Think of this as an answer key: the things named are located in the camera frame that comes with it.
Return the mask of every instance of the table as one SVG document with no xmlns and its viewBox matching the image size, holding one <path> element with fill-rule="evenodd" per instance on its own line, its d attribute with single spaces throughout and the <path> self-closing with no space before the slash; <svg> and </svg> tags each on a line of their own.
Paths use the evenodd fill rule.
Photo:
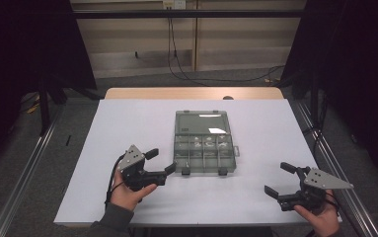
<svg viewBox="0 0 378 237">
<path fill-rule="evenodd" d="M 187 100 L 191 96 L 202 100 Z M 224 96 L 242 100 L 220 100 Z M 290 106 L 278 89 L 117 88 L 110 89 L 106 98 L 99 104 L 55 223 L 88 226 L 102 217 L 113 163 L 130 144 L 142 152 L 159 148 L 160 155 L 146 163 L 147 171 L 171 164 L 176 110 L 226 111 L 234 143 L 240 147 L 237 169 L 224 178 L 172 174 L 166 186 L 136 207 L 131 226 L 305 222 L 293 211 L 282 212 L 276 200 L 264 193 L 264 185 L 274 187 L 281 195 L 299 189 L 297 177 L 279 169 L 280 162 L 316 167 Z"/>
</svg>

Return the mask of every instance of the person's arm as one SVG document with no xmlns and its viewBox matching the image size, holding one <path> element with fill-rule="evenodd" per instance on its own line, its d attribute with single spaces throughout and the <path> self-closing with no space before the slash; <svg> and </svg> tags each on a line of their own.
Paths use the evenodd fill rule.
<svg viewBox="0 0 378 237">
<path fill-rule="evenodd" d="M 88 237 L 125 237 L 129 236 L 127 226 L 133 217 L 133 210 L 141 199 L 151 194 L 156 185 L 150 185 L 134 192 L 128 188 L 121 177 L 121 172 L 114 174 L 113 193 L 105 215 L 91 225 Z"/>
<path fill-rule="evenodd" d="M 326 199 L 334 202 L 334 198 L 332 197 L 333 192 L 331 190 L 327 190 Z M 301 205 L 295 205 L 294 209 L 297 213 L 299 213 L 303 218 L 305 218 L 315 230 L 315 234 L 318 237 L 341 237 L 342 234 L 340 233 L 340 224 L 337 217 L 337 209 L 335 206 L 325 203 L 324 210 L 315 215 L 305 207 Z"/>
</svg>

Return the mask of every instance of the black horizontal bar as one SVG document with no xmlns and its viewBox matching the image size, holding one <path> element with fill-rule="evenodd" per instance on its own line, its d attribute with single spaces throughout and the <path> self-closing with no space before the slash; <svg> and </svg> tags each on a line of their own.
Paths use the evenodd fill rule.
<svg viewBox="0 0 378 237">
<path fill-rule="evenodd" d="M 330 11 L 303 10 L 142 10 L 142 11 L 96 11 L 77 10 L 73 13 L 48 13 L 76 19 L 136 19 L 136 18 L 303 18 L 333 15 Z"/>
</svg>

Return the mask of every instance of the gray carpet floor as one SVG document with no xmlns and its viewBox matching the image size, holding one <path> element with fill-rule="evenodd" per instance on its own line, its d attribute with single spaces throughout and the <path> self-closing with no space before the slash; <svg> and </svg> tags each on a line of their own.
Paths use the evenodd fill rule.
<svg viewBox="0 0 378 237">
<path fill-rule="evenodd" d="M 269 86 L 265 78 L 257 79 L 268 73 L 267 69 L 226 70 L 187 73 L 189 78 L 224 79 L 230 81 L 202 80 L 194 83 L 189 79 L 178 79 L 171 74 L 144 75 L 123 78 L 98 79 L 99 89 L 93 91 L 104 95 L 112 87 L 192 87 L 202 86 Z M 271 74 L 271 78 L 279 78 L 281 70 Z M 80 94 L 65 91 L 68 102 L 64 106 L 51 105 L 52 112 L 61 110 L 61 117 L 54 133 L 38 163 L 33 178 L 26 189 L 18 210 L 11 222 L 6 236 L 85 236 L 86 228 L 66 228 L 53 224 L 53 219 L 62 201 L 66 187 L 72 177 L 76 162 L 80 156 L 85 138 L 97 110 L 98 102 L 90 101 Z M 305 123 L 295 106 L 291 96 L 291 88 L 283 88 L 282 93 L 289 100 L 292 111 L 296 115 L 299 125 L 305 129 Z M 30 155 L 32 154 L 40 132 L 40 117 L 38 110 L 32 114 L 21 113 L 11 133 L 5 139 L 0 149 L 0 211 L 11 190 L 22 174 Z M 323 134 L 333 148 L 340 165 L 345 170 L 349 180 L 355 185 L 356 192 L 367 207 L 378 227 L 378 170 L 364 149 L 351 139 L 352 131 L 343 123 L 335 109 L 328 106 L 327 118 Z M 314 140 L 306 136 L 310 149 Z M 323 164 L 321 154 L 316 153 L 316 159 Z M 348 221 L 341 229 L 345 236 L 357 236 Z M 305 236 L 310 231 L 309 225 L 273 226 L 273 236 Z M 233 229 L 233 236 L 248 235 L 261 236 L 254 229 Z M 171 230 L 161 232 L 162 236 L 177 236 Z"/>
</svg>

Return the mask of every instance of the white table surface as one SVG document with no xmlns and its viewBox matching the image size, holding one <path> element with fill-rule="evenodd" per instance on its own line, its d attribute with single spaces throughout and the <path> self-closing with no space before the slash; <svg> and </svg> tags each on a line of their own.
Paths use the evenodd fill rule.
<svg viewBox="0 0 378 237">
<path fill-rule="evenodd" d="M 305 222 L 283 212 L 264 192 L 299 190 L 296 175 L 280 162 L 317 167 L 287 100 L 103 100 L 100 101 L 56 224 L 86 226 L 100 220 L 113 164 L 135 144 L 142 152 L 159 148 L 145 163 L 161 171 L 173 162 L 176 111 L 226 111 L 237 169 L 228 177 L 172 174 L 135 209 L 133 226 L 248 226 Z"/>
</svg>

